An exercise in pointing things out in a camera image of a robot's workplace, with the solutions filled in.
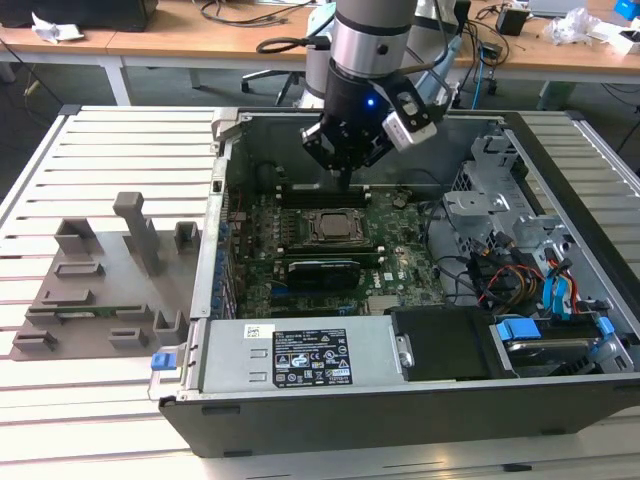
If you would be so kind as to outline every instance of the office chair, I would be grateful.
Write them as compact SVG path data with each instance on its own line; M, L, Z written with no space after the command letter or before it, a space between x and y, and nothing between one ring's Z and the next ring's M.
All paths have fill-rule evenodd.
M284 82L284 86L280 93L278 93L278 97L276 98L276 107L279 107L284 101L284 97L287 96L291 85L299 85L300 78L304 78L304 72L287 72L285 70L263 70L261 72L250 73L249 75L245 75L242 77L241 88L244 93L251 92L251 88L249 87L249 82L252 80L258 80L260 78L270 78L277 77L280 75L287 75L287 80Z

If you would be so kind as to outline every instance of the sticker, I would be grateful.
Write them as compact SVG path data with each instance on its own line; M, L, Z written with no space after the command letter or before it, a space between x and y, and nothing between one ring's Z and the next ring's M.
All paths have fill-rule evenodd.
M353 384L346 330L298 330L272 333L273 384L276 387Z
M274 324L261 324L244 326L244 338L271 338L276 329Z

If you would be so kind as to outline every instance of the computer case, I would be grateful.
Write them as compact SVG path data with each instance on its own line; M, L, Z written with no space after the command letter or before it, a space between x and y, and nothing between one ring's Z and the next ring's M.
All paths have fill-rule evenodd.
M0 0L0 23L10 28L29 26L33 12L57 24L141 32L157 5L158 0Z

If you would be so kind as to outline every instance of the wooden desk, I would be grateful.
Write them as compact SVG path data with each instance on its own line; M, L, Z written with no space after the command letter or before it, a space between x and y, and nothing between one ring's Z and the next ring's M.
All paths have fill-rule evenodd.
M484 7L500 4L495 1L474 1L469 18L475 19ZM604 21L620 23L622 17L613 12L614 0L591 0L589 12ZM482 23L495 28L497 15L489 15ZM542 30L549 23L543 18L532 18L525 23L518 37L506 36L510 53L507 61L496 69L496 77L527 78L540 80L620 82L640 82L640 55L619 55L610 45L593 40L592 45L553 45L542 38ZM500 37L488 29L478 27L482 41L504 46ZM456 60L456 67L468 67L472 61L471 41L464 35L465 43Z
M248 19L281 8L234 1L223 7L221 16L228 20ZM209 11L214 13L215 5ZM160 0L145 32L117 32L109 42L107 51L111 55L264 60L264 55L256 53L256 46L267 38L304 37L307 19L312 11L311 8L294 10L284 25L238 28L207 20L190 0ZM305 49L297 48L269 57L271 60L304 62L305 55Z
M478 10L496 1L474 0L470 18L475 18ZM606 21L620 20L613 12L615 0L589 2L592 14ZM225 5L223 15L230 20L246 19L279 8L282 7L256 6L234 0ZM310 12L310 8L296 10L289 15L289 22L281 26L236 28L206 20L190 0L159 0L147 31L141 33L87 30L85 40L59 45L40 40L30 29L0 29L0 35L26 62L103 67L118 105L130 105L128 66L189 68L194 87L199 86L197 71L203 68L304 70L305 50L302 48L277 55L259 55L255 48L267 38L304 36ZM496 18L491 15L484 22L494 26ZM525 24L522 35L507 37L511 52L507 62L496 69L496 78L640 83L640 55L619 56L596 40L592 46L554 46L538 37L547 23L545 19L531 19ZM479 35L483 41L502 43L485 28L479 27ZM9 52L0 49L0 62L13 60ZM465 44L452 73L464 75L471 62L471 44L465 35Z
M115 35L114 30L82 30L83 39L61 42L57 45L42 40L30 28L0 27L0 38L15 52L79 53L106 55L107 45ZM0 51L6 51L0 44Z

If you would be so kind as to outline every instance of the green circuit board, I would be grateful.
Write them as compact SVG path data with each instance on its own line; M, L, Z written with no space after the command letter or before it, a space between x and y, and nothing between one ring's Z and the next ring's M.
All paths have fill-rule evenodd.
M305 210L283 208L275 196L257 197L243 221L236 222L236 262L242 278L238 318L378 315L393 306L443 303L442 285L433 276L433 265L419 238L425 215L418 212L416 203L404 200L393 189L372 190L365 208ZM359 233L353 233L358 230L354 227L353 237L345 243L353 245L354 252L359 247L375 251L345 254L348 247L343 245L340 252L324 251L320 256L360 263L360 278L353 289L292 292L286 284L287 264L314 260L307 250L321 246L313 229L318 212L337 212L352 227L357 222ZM304 258L283 257L287 246L299 247Z

